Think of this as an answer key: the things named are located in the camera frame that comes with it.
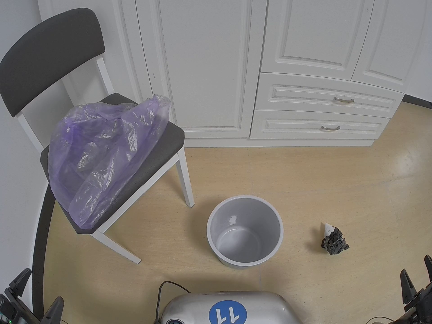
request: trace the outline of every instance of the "bucket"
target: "bucket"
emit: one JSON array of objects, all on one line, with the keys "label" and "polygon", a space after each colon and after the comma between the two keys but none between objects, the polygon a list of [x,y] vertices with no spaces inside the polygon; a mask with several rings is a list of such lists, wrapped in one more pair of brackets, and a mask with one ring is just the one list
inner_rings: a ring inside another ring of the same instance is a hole
[{"label": "bucket", "polygon": [[259,265],[279,249],[282,219],[269,202],[255,196],[225,199],[210,214],[207,239],[219,260],[242,269]]}]

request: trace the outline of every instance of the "drawer panel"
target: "drawer panel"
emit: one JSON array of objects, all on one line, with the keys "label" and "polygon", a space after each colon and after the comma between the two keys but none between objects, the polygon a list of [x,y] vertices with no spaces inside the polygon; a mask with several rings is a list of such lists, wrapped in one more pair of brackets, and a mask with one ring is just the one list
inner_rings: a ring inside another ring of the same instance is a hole
[{"label": "drawer panel", "polygon": [[389,120],[352,114],[255,110],[251,138],[377,139]]},{"label": "drawer panel", "polygon": [[260,73],[255,108],[392,117],[402,98],[397,91],[347,80]]}]

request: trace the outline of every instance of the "crumpled black plastic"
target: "crumpled black plastic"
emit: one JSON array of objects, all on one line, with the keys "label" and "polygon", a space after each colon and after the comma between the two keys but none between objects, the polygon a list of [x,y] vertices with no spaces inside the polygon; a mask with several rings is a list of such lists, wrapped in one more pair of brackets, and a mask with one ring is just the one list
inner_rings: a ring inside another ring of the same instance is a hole
[{"label": "crumpled black plastic", "polygon": [[343,250],[349,249],[349,245],[345,242],[345,238],[342,237],[342,232],[336,227],[329,236],[326,236],[323,239],[321,247],[325,248],[330,254],[339,254]]}]

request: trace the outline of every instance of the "chair seat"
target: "chair seat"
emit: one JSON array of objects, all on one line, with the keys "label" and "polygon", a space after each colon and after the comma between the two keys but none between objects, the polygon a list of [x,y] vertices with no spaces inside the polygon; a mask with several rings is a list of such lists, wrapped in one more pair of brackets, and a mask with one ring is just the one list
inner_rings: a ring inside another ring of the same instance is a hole
[{"label": "chair seat", "polygon": [[[121,94],[111,94],[105,97],[101,102],[108,103],[110,105],[119,105],[121,103],[135,103],[134,101],[122,96]],[[105,211],[96,225],[91,229],[81,229],[70,217],[69,213],[62,207],[62,210],[68,218],[70,224],[73,226],[78,234],[92,234],[98,229],[103,223],[106,222],[122,205],[125,203],[130,196],[132,196],[142,185],[144,185],[149,179],[166,163],[172,156],[179,151],[185,143],[185,133],[183,130],[168,122],[164,133],[155,145],[153,150],[150,152],[148,157],[144,160],[143,165],[137,170],[130,181],[123,187],[117,197],[114,199],[109,208]],[[49,145],[42,151],[40,156],[40,163],[44,169],[45,175],[49,181],[48,176],[48,151]]]}]

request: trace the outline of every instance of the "black cable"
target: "black cable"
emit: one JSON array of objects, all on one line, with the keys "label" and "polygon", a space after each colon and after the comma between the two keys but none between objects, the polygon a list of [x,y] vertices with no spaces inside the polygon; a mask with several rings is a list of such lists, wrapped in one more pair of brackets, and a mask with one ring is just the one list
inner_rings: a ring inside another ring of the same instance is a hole
[{"label": "black cable", "polygon": [[160,287],[159,287],[158,302],[156,303],[156,322],[157,322],[157,323],[160,323],[160,320],[159,320],[159,303],[160,303],[160,301],[161,301],[161,291],[162,291],[162,286],[163,286],[164,284],[174,284],[174,285],[176,285],[177,287],[180,287],[181,289],[183,289],[183,290],[187,291],[188,293],[190,293],[190,291],[188,291],[186,288],[184,288],[183,286],[181,286],[181,285],[178,284],[178,283],[171,282],[171,281],[163,281],[162,284],[161,284]]},{"label": "black cable", "polygon": [[372,319],[375,319],[375,318],[384,318],[384,319],[388,319],[388,320],[391,321],[391,322],[394,322],[393,319],[390,319],[390,318],[387,318],[387,317],[378,316],[378,317],[373,317],[373,318],[369,319],[369,320],[366,322],[366,324],[368,324]]}]

